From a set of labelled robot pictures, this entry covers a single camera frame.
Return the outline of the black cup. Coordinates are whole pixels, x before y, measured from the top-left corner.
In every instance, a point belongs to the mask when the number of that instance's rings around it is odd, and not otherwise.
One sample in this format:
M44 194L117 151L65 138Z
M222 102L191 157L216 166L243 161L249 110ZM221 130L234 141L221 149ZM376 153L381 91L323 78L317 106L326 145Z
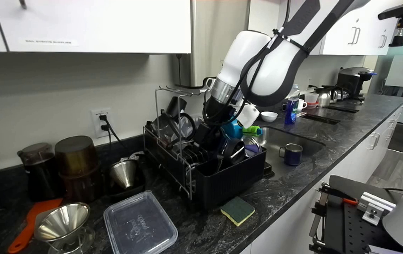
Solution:
M179 114L184 113L187 106L187 101L182 97L173 96L166 109L166 114L172 118L176 118Z

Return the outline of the dark brown coffee grinder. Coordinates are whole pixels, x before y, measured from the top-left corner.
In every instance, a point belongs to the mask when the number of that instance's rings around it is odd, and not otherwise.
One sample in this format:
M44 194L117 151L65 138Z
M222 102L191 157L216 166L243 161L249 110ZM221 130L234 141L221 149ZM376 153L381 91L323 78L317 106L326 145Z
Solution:
M62 198L65 187L59 176L57 161L49 143L37 143L17 152L28 177L28 196L31 201Z

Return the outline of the aluminium bracket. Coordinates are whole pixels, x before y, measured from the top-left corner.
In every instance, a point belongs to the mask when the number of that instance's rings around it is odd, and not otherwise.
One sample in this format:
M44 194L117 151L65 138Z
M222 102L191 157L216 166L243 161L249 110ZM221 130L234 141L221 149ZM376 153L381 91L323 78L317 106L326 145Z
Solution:
M374 226L377 226L382 217L395 207L396 204L368 192L361 195L357 206L358 210L364 212L362 219Z

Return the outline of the orange spatula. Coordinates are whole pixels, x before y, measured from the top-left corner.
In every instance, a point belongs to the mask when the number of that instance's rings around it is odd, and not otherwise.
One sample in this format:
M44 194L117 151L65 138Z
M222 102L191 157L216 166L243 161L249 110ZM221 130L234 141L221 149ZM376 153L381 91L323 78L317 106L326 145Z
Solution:
M18 254L24 250L28 246L34 234L35 220L37 215L50 209L57 208L62 201L63 198L57 198L35 203L27 213L26 226L8 248L8 254Z

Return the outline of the steel cone coffee dripper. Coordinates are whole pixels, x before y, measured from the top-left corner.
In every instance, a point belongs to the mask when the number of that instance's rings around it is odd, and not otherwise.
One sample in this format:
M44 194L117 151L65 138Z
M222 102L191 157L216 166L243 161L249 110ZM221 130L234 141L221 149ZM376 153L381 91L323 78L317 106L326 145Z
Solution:
M82 202L66 204L39 214L34 238L49 245L46 254L84 254L95 241L95 231L85 226L90 206Z

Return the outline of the green and yellow sponge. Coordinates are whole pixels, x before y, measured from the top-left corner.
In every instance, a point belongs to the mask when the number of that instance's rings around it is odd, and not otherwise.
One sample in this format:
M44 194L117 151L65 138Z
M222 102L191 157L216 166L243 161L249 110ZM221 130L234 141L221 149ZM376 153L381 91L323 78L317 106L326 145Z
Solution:
M255 213L256 209L237 196L221 206L220 211L232 223L240 226Z

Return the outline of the steel carafe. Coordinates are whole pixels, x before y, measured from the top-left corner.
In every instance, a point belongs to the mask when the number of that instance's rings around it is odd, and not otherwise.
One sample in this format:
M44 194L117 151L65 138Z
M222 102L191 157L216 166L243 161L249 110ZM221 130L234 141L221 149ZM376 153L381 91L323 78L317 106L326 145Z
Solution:
M334 86L322 86L315 88L314 91L319 95L317 99L318 107L329 107L332 102Z

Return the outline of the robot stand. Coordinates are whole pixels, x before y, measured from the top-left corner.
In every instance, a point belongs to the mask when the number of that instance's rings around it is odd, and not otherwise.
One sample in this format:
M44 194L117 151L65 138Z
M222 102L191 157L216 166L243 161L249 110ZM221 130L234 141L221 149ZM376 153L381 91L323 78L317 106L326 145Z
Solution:
M386 190L337 175L331 175L328 184L356 199L368 192L396 204L403 196L401 191ZM377 247L387 253L403 254L403 246L390 237L382 221L377 226L371 225L362 219L364 212L341 198L321 194L312 212L315 219L309 233L312 243L308 248L313 254L372 254L372 249Z

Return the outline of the stacked brown canisters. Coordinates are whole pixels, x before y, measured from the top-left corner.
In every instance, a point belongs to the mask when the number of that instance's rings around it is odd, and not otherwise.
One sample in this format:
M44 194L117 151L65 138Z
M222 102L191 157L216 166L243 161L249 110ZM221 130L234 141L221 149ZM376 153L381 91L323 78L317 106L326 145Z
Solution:
M78 135L55 145L59 176L69 201L91 203L104 194L101 163L93 140Z

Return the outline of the black drip tray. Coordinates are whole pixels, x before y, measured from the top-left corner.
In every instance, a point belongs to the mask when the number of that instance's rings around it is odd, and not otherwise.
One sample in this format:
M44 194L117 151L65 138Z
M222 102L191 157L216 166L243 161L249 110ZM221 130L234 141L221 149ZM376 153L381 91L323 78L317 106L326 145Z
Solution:
M316 122L326 123L329 125L337 125L340 122L340 120L335 120L335 119L331 119L328 117L321 117L321 116L313 115L313 114L303 114L300 117L304 118L304 119L316 121Z
M361 104L356 104L356 103L349 103L349 101L342 101L342 102L337 102L337 103L331 103L327 109L335 110L335 111L341 111L345 113L350 113L350 114L356 114L357 112L360 111L361 109Z

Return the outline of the teal bottle with green cap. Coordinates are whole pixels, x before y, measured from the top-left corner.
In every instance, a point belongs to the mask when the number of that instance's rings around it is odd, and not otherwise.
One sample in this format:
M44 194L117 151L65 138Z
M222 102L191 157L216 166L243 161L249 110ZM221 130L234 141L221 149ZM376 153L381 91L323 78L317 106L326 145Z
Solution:
M250 126L245 128L237 120L234 120L226 125L222 125L221 129L224 131L225 135L231 139L242 139L244 136L259 137L264 133L263 129L259 126Z

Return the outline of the blue soap bottle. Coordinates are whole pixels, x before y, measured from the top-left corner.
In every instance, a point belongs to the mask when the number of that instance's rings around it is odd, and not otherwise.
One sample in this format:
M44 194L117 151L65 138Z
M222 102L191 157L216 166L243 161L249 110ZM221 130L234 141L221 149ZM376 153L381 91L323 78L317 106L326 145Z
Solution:
M288 101L286 104L285 125L295 124L299 98L300 98L299 86L297 84L293 84L293 87L289 93Z

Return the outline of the blue metal cup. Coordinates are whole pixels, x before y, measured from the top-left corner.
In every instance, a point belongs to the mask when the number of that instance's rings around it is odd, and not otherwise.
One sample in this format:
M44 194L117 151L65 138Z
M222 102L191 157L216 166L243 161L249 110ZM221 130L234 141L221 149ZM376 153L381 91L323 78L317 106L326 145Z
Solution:
M303 148L294 143L288 143L279 148L279 157L283 158L286 165L297 166L301 163Z

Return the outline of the row of white upper cabinets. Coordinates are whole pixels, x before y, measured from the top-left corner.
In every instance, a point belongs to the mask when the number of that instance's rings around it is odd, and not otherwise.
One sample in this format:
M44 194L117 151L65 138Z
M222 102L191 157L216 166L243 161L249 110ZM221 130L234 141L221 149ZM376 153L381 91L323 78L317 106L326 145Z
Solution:
M389 49L397 18L379 20L378 14L403 0L370 0L343 16L313 48L311 55L383 56ZM250 0L248 29L269 36L285 20L287 0Z

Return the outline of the steel cone filter on holder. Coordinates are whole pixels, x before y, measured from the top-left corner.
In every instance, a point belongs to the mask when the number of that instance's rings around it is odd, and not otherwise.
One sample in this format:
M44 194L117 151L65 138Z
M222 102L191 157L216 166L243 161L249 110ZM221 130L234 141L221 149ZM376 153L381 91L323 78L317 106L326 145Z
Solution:
M140 167L140 158L144 152L133 153L121 158L108 170L108 196L112 202L121 201L145 191L146 177Z

